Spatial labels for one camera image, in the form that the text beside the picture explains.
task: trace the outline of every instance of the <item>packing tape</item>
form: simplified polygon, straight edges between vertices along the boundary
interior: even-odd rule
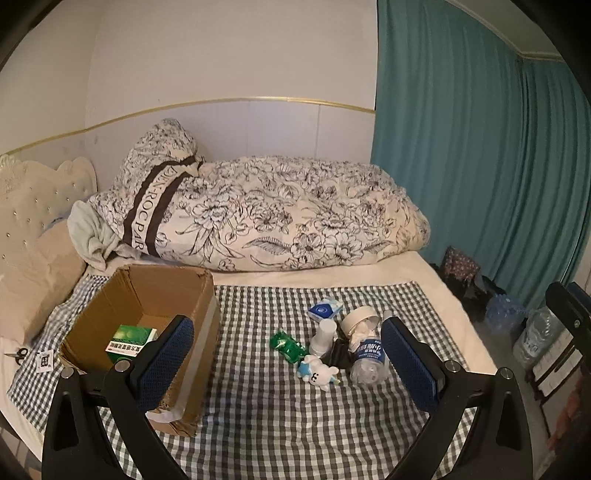
[[[358,309],[355,309],[349,313],[340,323],[340,327],[345,335],[350,337],[351,331],[355,328],[355,326],[364,320],[369,320],[374,324],[374,326],[377,326],[379,323],[378,312],[376,312],[373,307],[364,305],[363,307],[359,307]]]

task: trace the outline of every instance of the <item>tiled floor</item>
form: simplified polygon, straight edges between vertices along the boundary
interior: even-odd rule
[[[18,460],[18,463],[31,475],[33,479],[41,478],[41,462],[27,448],[27,446],[15,437],[15,433],[6,423],[6,420],[0,413],[0,437],[9,450]]]
[[[546,447],[548,433],[540,405],[534,398],[534,390],[525,381],[525,370],[515,360],[515,357],[513,357],[512,342],[509,336],[494,335],[484,322],[476,322],[473,325],[496,366],[510,368],[517,378],[525,406],[527,423],[530,428],[531,450],[535,472],[548,455],[548,449]]]

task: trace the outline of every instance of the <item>floral comforter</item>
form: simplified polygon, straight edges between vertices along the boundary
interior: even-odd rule
[[[132,247],[213,270],[359,265],[418,250],[427,219],[373,165],[244,157],[204,163],[173,119],[129,152],[90,203]]]

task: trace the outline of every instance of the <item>open cardboard box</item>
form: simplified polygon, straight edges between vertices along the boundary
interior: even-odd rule
[[[107,371],[105,352],[119,325],[156,328],[161,333],[175,315],[193,321],[195,339],[157,410],[146,416],[161,432],[192,436],[217,343],[220,311],[213,278],[197,267],[127,265],[118,269],[78,316],[61,344],[62,363],[82,372]]]

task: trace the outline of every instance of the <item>stack of cups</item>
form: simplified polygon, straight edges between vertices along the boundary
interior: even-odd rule
[[[321,320],[316,329],[316,335],[310,341],[309,351],[312,355],[321,357],[330,350],[335,338],[336,323],[332,319]]]

